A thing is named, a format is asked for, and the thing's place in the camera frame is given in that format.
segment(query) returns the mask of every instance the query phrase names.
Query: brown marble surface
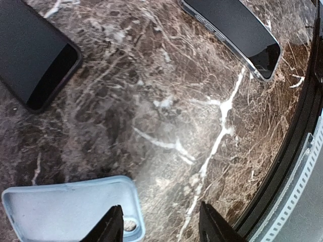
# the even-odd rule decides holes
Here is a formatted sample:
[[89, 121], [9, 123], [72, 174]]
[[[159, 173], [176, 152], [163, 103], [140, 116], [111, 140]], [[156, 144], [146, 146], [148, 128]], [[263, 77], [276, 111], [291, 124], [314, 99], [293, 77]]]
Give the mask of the brown marble surface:
[[[41, 115], [0, 85], [0, 191], [123, 174], [138, 187], [144, 241], [197, 241], [202, 200], [233, 224], [288, 129], [315, 13], [310, 0], [244, 2], [283, 49], [267, 84], [175, 0], [30, 0], [84, 64]], [[0, 237], [17, 240], [3, 207]]]

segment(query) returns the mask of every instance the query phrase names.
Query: smartphone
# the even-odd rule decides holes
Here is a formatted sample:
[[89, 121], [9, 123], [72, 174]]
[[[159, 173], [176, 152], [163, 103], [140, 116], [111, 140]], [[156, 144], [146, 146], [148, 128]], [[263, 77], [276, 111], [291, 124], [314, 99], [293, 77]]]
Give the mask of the smartphone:
[[0, 0], [0, 79], [29, 111], [44, 111], [81, 63], [77, 46], [30, 6]]
[[270, 81], [282, 51], [264, 24], [239, 0], [179, 0], [262, 82]]

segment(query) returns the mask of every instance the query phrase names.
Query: marble countertop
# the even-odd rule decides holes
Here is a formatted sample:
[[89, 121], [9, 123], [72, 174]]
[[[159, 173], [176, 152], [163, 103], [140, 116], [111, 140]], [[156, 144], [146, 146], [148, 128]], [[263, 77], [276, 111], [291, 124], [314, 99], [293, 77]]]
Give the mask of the marble countertop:
[[[175, 0], [29, 0], [84, 64], [41, 115], [0, 86], [0, 192], [110, 175], [135, 180], [144, 241], [197, 241], [200, 201], [231, 224], [268, 172], [310, 53], [310, 0], [245, 0], [280, 42], [261, 84]], [[0, 207], [2, 241], [17, 238]]]

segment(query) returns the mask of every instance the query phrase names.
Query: phone screen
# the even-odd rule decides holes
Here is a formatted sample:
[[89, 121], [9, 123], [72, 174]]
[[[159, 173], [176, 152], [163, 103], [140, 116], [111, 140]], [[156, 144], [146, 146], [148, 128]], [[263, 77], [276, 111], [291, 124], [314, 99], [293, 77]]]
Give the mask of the phone screen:
[[76, 50], [20, 0], [0, 0], [0, 77], [38, 110], [78, 59]]
[[281, 50], [259, 20], [239, 0], [185, 0], [219, 29], [269, 79]]

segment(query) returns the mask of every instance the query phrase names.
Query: black rectangular device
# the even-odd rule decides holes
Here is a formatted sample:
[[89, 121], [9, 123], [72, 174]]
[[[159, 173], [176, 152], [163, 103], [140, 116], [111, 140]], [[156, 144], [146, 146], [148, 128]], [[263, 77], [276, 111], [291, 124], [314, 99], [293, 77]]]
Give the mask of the black rectangular device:
[[81, 51], [21, 0], [0, 0], [0, 79], [33, 113], [54, 99], [82, 63]]
[[260, 81], [270, 81], [281, 48], [264, 24], [239, 0], [179, 0]]

